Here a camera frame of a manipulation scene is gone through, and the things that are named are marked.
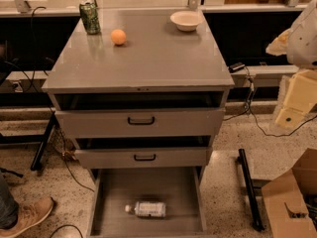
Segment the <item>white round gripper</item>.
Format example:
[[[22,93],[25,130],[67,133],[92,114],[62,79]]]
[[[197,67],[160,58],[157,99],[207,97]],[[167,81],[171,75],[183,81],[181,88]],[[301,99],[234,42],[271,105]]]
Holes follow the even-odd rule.
[[[317,104],[317,0],[312,0],[292,23],[265,49],[273,56],[286,55],[289,63],[307,68],[286,80],[286,92],[275,124],[295,129]]]

